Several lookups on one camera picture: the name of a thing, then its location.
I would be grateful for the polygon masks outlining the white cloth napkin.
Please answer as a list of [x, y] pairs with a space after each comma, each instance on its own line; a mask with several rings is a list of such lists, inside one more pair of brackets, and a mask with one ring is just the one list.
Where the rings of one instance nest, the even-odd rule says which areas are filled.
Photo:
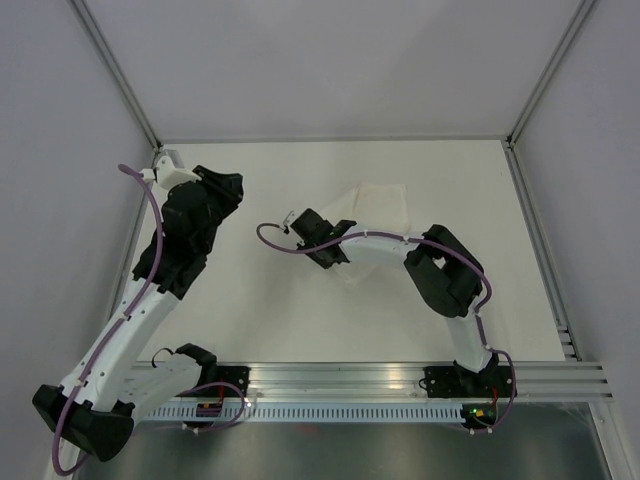
[[[406, 186], [361, 183], [320, 210], [320, 216], [336, 225], [340, 220], [353, 220], [375, 231], [404, 234], [410, 231]], [[374, 262], [368, 258], [333, 267], [340, 279], [355, 286], [378, 267], [399, 268], [397, 259]]]

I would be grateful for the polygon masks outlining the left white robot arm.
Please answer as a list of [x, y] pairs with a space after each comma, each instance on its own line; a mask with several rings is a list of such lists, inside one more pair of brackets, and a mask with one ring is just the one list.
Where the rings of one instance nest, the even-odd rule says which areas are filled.
[[216, 356], [187, 343], [161, 366], [134, 381], [128, 375], [151, 335], [185, 298], [204, 271], [222, 222], [244, 197], [239, 173], [217, 173], [201, 165], [120, 171], [143, 189], [156, 229], [127, 281], [121, 304], [78, 365], [58, 384], [41, 385], [32, 399], [54, 434], [52, 463], [63, 467], [60, 446], [68, 442], [84, 458], [107, 462], [116, 457], [136, 425], [176, 396], [218, 394], [222, 376]]

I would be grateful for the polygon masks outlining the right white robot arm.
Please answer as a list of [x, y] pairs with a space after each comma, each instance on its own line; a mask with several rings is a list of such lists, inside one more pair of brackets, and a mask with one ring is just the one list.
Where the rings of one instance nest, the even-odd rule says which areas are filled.
[[284, 230], [299, 238], [297, 249], [323, 269], [340, 264], [391, 266], [406, 271], [420, 297], [446, 319], [454, 346], [459, 388], [478, 395], [487, 389], [497, 363], [474, 314], [488, 293], [481, 264], [442, 225], [422, 234], [370, 230], [353, 220], [332, 224], [312, 209], [290, 214]]

